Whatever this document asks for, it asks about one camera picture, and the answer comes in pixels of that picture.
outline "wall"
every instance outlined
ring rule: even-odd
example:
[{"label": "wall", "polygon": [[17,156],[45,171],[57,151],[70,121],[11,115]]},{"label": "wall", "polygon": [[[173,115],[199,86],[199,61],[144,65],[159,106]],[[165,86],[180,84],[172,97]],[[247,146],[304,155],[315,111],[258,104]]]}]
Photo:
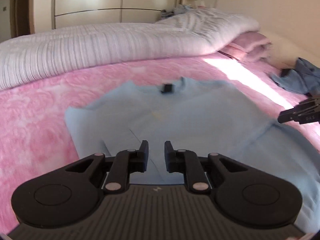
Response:
[{"label": "wall", "polygon": [[217,8],[257,19],[274,43],[271,63],[293,65],[304,57],[320,67],[320,0],[218,0]]},{"label": "wall", "polygon": [[0,42],[10,38],[10,0],[0,0]]},{"label": "wall", "polygon": [[36,33],[52,29],[52,0],[33,0],[34,30]]}]

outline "light blue shirt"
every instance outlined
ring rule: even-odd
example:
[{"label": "light blue shirt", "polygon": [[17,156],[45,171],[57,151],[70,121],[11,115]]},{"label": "light blue shirt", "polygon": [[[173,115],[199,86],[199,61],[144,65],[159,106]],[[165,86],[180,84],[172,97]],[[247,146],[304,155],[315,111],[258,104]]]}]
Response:
[{"label": "light blue shirt", "polygon": [[182,184],[169,174],[164,142],[198,156],[217,152],[290,181],[303,195],[297,225],[320,227],[320,155],[297,130],[270,119],[225,81],[183,79],[175,92],[132,82],[105,94],[83,109],[68,108],[66,124],[80,158],[97,152],[115,156],[149,142],[145,173],[130,175],[135,184]]}]

